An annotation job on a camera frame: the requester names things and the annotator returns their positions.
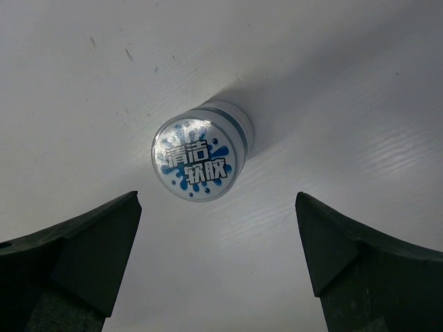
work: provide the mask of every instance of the white surface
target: white surface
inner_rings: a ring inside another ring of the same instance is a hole
[[[0,1],[0,241],[138,190],[106,332],[325,331],[296,192],[443,250],[442,15],[438,0]],[[150,144],[214,95],[250,115],[255,156],[227,195],[189,203]]]

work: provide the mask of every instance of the screw hole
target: screw hole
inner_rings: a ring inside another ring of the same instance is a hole
[[[0,243],[0,249],[10,247],[11,245],[12,245],[12,243],[10,243],[10,242],[2,242],[2,243]]]

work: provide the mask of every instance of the blue and white label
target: blue and white label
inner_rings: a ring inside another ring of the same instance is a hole
[[[237,176],[237,156],[230,140],[205,120],[169,124],[155,138],[152,156],[163,184],[191,201],[217,198]]]

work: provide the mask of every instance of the label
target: label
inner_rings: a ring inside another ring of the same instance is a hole
[[[157,135],[152,157],[163,184],[190,201],[210,201],[227,191],[237,156],[222,130],[206,120],[178,120]]]

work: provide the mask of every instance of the cylindrical container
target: cylindrical container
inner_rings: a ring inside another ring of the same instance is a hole
[[[252,124],[239,108],[208,102],[161,126],[152,143],[152,163],[178,197],[212,201],[233,186],[253,142]]]

